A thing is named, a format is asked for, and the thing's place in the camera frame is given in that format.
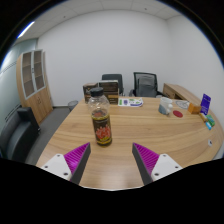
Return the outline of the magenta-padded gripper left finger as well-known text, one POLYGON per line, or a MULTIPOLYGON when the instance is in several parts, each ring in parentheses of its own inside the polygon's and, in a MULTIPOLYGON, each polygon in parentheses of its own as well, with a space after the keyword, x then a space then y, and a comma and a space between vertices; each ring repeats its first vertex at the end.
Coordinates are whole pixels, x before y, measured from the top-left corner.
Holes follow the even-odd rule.
POLYGON ((42 166, 42 169, 72 183, 79 184, 90 153, 90 143, 86 143, 65 155, 56 154, 42 166))

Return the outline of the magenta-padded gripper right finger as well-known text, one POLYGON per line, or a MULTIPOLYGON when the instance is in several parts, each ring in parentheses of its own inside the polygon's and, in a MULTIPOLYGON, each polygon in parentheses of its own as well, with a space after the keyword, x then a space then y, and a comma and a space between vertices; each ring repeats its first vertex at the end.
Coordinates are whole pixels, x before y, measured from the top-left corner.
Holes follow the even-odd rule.
POLYGON ((144 185, 182 169, 168 154, 157 154, 137 143, 133 144, 132 153, 144 185))

